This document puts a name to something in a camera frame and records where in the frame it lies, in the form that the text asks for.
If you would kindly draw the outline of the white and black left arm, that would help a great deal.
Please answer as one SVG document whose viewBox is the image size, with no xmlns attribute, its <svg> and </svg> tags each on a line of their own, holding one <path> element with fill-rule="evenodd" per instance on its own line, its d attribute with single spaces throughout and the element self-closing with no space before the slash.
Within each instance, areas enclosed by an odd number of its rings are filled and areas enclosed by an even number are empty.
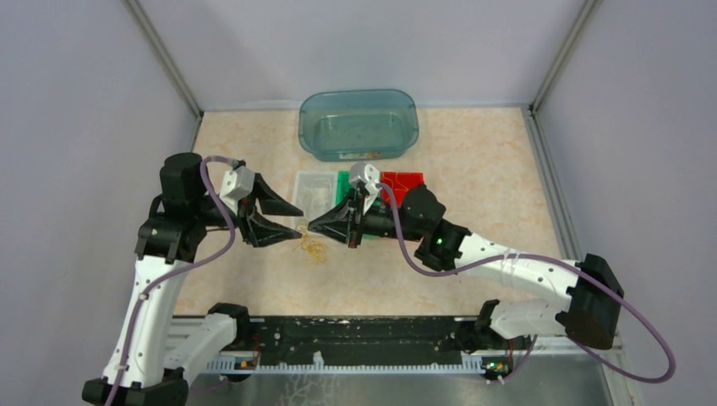
<svg viewBox="0 0 717 406">
<path fill-rule="evenodd" d="M 215 188 L 208 166 L 213 156 L 193 152 L 168 157 L 159 172 L 161 192 L 140 226 L 134 253 L 134 283 L 117 344 L 101 376 L 83 385 L 92 405 L 183 405 L 195 379 L 227 346 L 247 348 L 254 337 L 247 308 L 213 305 L 200 326 L 175 349 L 166 340 L 179 293 L 189 272 L 202 266 L 196 255 L 210 228 L 255 248 L 299 239 L 273 217 L 302 211 L 278 195 L 242 160 L 227 165 Z"/>
</svg>

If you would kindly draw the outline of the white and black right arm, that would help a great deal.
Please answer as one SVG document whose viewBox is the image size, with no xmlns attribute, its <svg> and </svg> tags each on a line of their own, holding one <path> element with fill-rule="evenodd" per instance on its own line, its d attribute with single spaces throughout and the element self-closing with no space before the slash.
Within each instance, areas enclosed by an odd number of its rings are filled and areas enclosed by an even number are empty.
<svg viewBox="0 0 717 406">
<path fill-rule="evenodd" d="M 413 257 L 432 277 L 481 277 L 532 294 L 530 300 L 486 301 L 476 337 L 486 348 L 527 335 L 565 336 L 588 348 L 612 348 L 624 290 L 607 260 L 581 261 L 522 253 L 444 218 L 446 208 L 424 184 L 410 189 L 401 205 L 364 208 L 350 192 L 337 206 L 309 222 L 308 229 L 357 248 L 365 235 L 418 243 Z"/>
</svg>

